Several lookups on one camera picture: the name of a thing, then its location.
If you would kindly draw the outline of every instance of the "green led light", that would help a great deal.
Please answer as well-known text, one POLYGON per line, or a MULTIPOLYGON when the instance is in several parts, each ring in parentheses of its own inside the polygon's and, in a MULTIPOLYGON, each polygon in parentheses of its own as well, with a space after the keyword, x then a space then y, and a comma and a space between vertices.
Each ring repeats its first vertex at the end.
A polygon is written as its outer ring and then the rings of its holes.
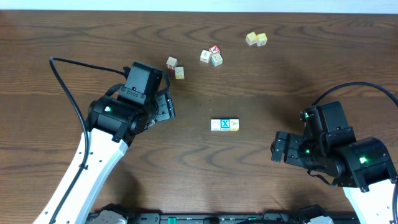
POLYGON ((367 162, 368 160, 367 160, 365 157, 361 157, 361 158, 359 158, 359 161, 360 161, 361 163, 365 163, 365 162, 367 162))
POLYGON ((167 224, 177 224, 177 218, 174 218, 174 217, 168 218, 167 224))

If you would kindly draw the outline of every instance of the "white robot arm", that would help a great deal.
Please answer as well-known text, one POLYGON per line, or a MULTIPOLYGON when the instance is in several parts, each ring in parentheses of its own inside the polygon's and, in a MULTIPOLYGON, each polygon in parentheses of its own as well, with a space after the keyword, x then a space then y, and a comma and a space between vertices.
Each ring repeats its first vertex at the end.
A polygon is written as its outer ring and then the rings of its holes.
POLYGON ((393 220, 391 202, 394 186, 390 180, 382 180, 369 185, 368 192, 357 187, 343 189, 361 224, 389 224, 393 220))
MULTIPOLYGON (((124 141, 114 142, 113 136, 93 129, 88 133, 90 153, 85 169, 77 179, 72 191, 63 203, 56 217, 57 223, 84 223, 109 173, 124 156, 128 145, 124 141)), ((67 172, 63 176, 50 202, 34 222, 49 223, 61 198, 65 195, 75 177, 85 151, 85 137, 81 135, 80 144, 67 172)))

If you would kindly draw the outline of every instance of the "stack of blocks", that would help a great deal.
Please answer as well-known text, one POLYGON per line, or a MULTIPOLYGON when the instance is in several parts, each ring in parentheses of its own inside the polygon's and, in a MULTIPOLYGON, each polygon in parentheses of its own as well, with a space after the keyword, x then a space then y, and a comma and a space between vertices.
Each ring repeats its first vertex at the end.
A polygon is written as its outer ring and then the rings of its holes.
POLYGON ((167 68, 174 70, 175 79, 184 79, 184 68, 177 67, 177 64, 178 64, 178 60, 173 57, 169 57, 169 59, 166 62, 167 68))
POLYGON ((209 51, 202 50, 200 55, 200 60, 202 62, 209 63, 210 58, 214 66, 221 65, 223 63, 223 58, 221 56, 221 49, 219 46, 214 45, 209 48, 209 51))
POLYGON ((212 119, 210 121, 211 131, 238 131, 239 119, 212 119))
POLYGON ((263 46, 267 43, 267 40, 268 40, 268 38, 265 33, 256 35, 255 32, 251 32, 250 34, 248 34, 246 36, 246 42, 249 45, 253 45, 253 44, 257 43, 257 46, 263 46))

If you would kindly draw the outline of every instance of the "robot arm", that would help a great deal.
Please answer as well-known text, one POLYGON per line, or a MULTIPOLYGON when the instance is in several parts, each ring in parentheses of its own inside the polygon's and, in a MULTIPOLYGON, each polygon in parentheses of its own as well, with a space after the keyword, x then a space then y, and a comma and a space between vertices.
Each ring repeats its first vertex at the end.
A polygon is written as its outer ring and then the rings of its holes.
POLYGON ((272 160, 315 170, 334 177, 330 185, 344 193, 362 224, 389 223, 397 172, 386 146, 376 138, 357 141, 339 102, 313 106, 301 112, 303 135, 277 132, 272 160))
MULTIPOLYGON (((90 155, 85 169, 76 181, 72 191, 59 211, 57 223, 84 223, 109 173, 126 153, 128 145, 124 141, 114 142, 113 136, 94 128, 88 133, 90 155)), ((70 186, 85 150, 84 134, 67 172, 63 176, 50 202, 34 223, 49 223, 50 219, 70 186)))
MULTIPOLYGON (((54 59, 98 68, 62 58, 54 59)), ((52 60, 53 58, 50 59, 50 64, 55 76, 69 94, 76 112, 81 115, 52 60)), ((170 82, 165 72, 134 62, 131 68, 124 67, 124 76, 125 85, 113 86, 90 105, 75 157, 50 202, 34 223, 84 223, 106 178, 126 153, 134 137, 156 122, 175 117, 169 91, 170 82), (158 91, 162 77, 165 78, 167 87, 158 91), (112 98, 111 95, 119 88, 118 97, 112 98)))

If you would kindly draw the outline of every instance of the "toy block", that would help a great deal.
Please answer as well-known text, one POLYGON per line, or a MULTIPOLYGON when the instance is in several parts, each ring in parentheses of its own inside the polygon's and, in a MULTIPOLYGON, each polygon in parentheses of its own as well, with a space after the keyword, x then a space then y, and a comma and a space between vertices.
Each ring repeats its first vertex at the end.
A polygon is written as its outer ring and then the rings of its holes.
POLYGON ((247 42, 249 45, 255 44, 255 43, 257 42, 257 35, 256 35, 256 33, 255 33, 255 32, 251 32, 250 34, 248 34, 248 35, 246 36, 246 42, 247 42))
POLYGON ((177 66, 177 59, 173 58, 173 57, 169 57, 166 65, 167 65, 167 68, 174 70, 174 68, 177 66))
POLYGON ((257 46, 265 45, 267 43, 267 40, 268 40, 268 38, 265 33, 258 34, 257 35, 257 46))
POLYGON ((220 119, 211 119, 210 131, 221 131, 221 120, 220 119))
POLYGON ((202 62, 209 63, 210 57, 211 57, 211 53, 209 51, 207 51, 207 50, 201 51, 200 60, 202 62))
POLYGON ((223 58, 220 54, 215 54, 211 56, 211 62, 214 66, 221 65, 223 63, 223 58))
POLYGON ((229 119, 229 130, 239 131, 239 119, 229 119))
POLYGON ((210 47, 209 51, 211 52, 212 55, 221 53, 221 49, 217 45, 214 45, 214 46, 210 47))
POLYGON ((221 119, 221 130, 222 131, 229 131, 229 119, 221 119))
POLYGON ((184 68, 183 67, 175 68, 175 79, 184 79, 184 68))

